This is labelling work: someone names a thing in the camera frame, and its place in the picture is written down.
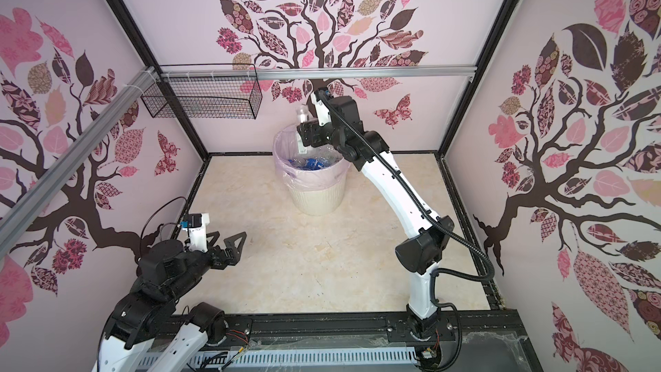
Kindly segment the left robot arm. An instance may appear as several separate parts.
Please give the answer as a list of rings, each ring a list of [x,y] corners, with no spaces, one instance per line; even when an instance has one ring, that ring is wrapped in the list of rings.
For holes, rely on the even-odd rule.
[[[188,251],[184,243],[169,239],[153,247],[139,261],[141,275],[130,292],[115,305],[96,350],[94,371],[135,371],[167,324],[177,303],[196,287],[210,270],[224,270],[239,263],[245,232],[212,244],[206,251]],[[204,346],[219,346],[234,338],[245,350],[245,332],[232,330],[225,313],[208,303],[199,303],[184,315],[183,324],[170,344],[153,363],[151,371],[181,371]]]

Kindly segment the clear bottle green white label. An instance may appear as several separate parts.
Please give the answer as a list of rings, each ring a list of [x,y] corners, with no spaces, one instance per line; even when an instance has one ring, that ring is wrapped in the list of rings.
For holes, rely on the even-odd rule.
[[[298,124],[308,122],[311,118],[311,114],[308,106],[301,105],[296,109],[296,119]]]

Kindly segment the black base frame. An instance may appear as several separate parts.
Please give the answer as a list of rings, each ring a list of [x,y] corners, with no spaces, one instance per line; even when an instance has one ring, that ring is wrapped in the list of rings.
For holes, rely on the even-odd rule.
[[[173,316],[135,371],[149,367],[164,353],[183,324]],[[416,366],[316,367],[299,371],[539,371],[542,365],[514,310],[442,311],[442,325],[426,340],[416,339],[406,312],[226,314],[232,330],[245,332],[245,350],[228,338],[206,351],[301,350],[407,347]]]

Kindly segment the white bin with pink liner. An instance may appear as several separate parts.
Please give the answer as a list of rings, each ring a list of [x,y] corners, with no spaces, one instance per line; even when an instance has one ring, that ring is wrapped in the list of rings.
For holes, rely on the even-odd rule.
[[[351,163],[332,146],[304,147],[296,125],[290,125],[275,135],[272,154],[275,173],[299,211],[323,216],[339,207]]]

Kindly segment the grey aluminium rail left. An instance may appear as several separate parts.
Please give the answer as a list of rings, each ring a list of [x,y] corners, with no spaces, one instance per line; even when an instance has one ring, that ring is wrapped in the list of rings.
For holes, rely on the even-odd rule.
[[[99,117],[69,146],[67,151],[37,180],[33,189],[18,201],[1,220],[1,255],[17,243],[41,210],[61,191],[79,165],[82,165],[130,106],[153,84],[158,74],[152,66],[139,71]]]

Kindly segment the grey aluminium rail back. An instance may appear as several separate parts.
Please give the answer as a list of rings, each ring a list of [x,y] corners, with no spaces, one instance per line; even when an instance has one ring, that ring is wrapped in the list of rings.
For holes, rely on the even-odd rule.
[[[202,79],[255,79],[255,80],[297,80],[297,79],[366,79],[366,78],[427,78],[427,77],[473,77],[477,72],[474,65],[415,65],[378,67],[340,67],[305,69],[255,69],[246,70],[216,69],[193,70],[181,66],[179,70],[165,70],[160,76],[174,80]]]

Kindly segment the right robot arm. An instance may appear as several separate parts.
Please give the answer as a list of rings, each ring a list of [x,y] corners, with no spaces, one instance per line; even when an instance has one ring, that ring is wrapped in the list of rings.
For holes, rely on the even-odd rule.
[[[437,277],[490,282],[495,275],[491,260],[478,246],[454,232],[450,217],[439,215],[423,201],[385,140],[377,132],[365,130],[352,97],[335,97],[321,88],[309,97],[308,105],[313,118],[297,127],[302,145],[332,146],[378,189],[404,228],[406,240],[396,247],[395,255],[411,273],[407,317],[413,336],[428,339],[442,325],[442,310],[446,307],[436,296]],[[484,265],[483,273],[473,275],[439,265],[451,240],[466,247]]]

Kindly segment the small clear bottle blue label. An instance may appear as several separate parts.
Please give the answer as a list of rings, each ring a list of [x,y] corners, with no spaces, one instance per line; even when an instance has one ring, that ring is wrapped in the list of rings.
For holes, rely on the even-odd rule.
[[[306,172],[319,171],[327,167],[327,163],[317,158],[295,158],[290,160],[290,164],[297,170]]]

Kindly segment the grey aluminium rail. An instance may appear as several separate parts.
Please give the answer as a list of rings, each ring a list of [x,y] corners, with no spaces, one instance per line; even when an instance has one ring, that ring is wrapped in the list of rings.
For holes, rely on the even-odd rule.
[[[366,79],[366,78],[427,78],[427,77],[473,77],[477,72],[474,65],[415,65],[378,67],[340,67],[305,69],[255,69],[246,70],[216,69],[193,70],[181,66],[179,70],[165,70],[160,76],[174,80],[202,79],[255,79],[255,80],[297,80],[297,79]]]
[[[1,255],[17,243],[41,210],[61,191],[79,165],[82,165],[130,106],[153,84],[158,74],[152,66],[139,71],[99,117],[69,146],[67,151],[37,180],[33,189],[18,201],[1,220]]]

